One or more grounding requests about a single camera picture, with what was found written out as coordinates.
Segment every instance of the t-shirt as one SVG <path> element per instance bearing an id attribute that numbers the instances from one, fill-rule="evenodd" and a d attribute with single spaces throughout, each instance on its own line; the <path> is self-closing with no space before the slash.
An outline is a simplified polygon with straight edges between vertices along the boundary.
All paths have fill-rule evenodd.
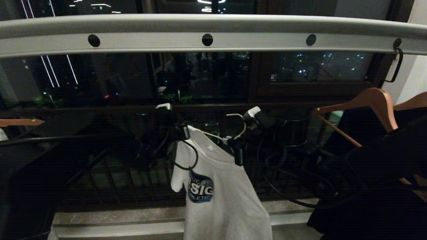
<path id="1" fill-rule="evenodd" d="M 198 152 L 196 167 L 174 167 L 171 187 L 187 192 L 184 239 L 272 239 L 268 212 L 243 167 L 202 132 L 189 126 L 186 140 Z M 176 163 L 193 166 L 194 150 L 179 142 Z"/>

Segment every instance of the wooden hanger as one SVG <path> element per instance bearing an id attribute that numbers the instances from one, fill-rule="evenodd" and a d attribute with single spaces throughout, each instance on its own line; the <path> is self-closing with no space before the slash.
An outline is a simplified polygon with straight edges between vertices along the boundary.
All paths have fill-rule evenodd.
<path id="1" fill-rule="evenodd" d="M 411 109 L 411 108 L 425 108 L 427 107 L 427 92 L 418 94 L 417 96 L 409 99 L 406 102 L 395 105 L 393 108 L 395 111 Z"/>
<path id="2" fill-rule="evenodd" d="M 387 132 L 391 132 L 398 128 L 398 125 L 395 120 L 395 115 L 393 113 L 392 98 L 386 91 L 379 88 L 368 88 L 362 91 L 359 95 L 357 95 L 355 98 L 353 98 L 349 102 L 346 102 L 343 104 L 316 108 L 313 110 L 312 114 L 316 115 L 316 117 L 318 117 L 324 123 L 328 124 L 331 128 L 333 128 L 335 131 L 337 131 L 339 134 L 341 134 L 351 143 L 353 143 L 357 147 L 361 147 L 362 145 L 360 143 L 358 143 L 352 137 L 348 136 L 339 128 L 331 124 L 324 117 L 320 116 L 320 114 L 333 112 L 333 111 L 343 111 L 348 109 L 363 108 L 363 107 L 372 108 L 375 115 L 378 117 L 378 119 L 380 120 L 381 124 L 384 126 Z"/>
<path id="3" fill-rule="evenodd" d="M 43 121 L 39 119 L 0 119 L 0 127 L 7 126 L 38 126 Z"/>

